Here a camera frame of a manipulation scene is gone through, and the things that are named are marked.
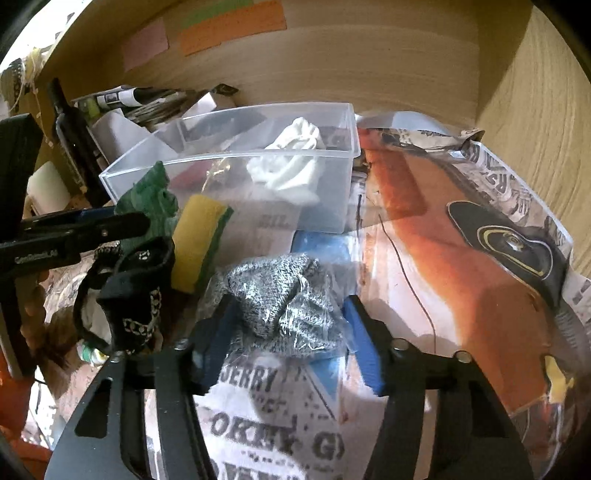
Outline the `left hand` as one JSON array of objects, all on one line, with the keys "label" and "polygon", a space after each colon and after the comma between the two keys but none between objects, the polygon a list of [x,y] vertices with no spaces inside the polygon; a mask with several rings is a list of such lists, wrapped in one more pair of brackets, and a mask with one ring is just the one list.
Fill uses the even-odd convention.
[{"label": "left hand", "polygon": [[45,343],[46,310],[43,283],[49,271],[43,270],[16,280],[19,309],[21,313],[20,332],[33,357],[38,357]]}]

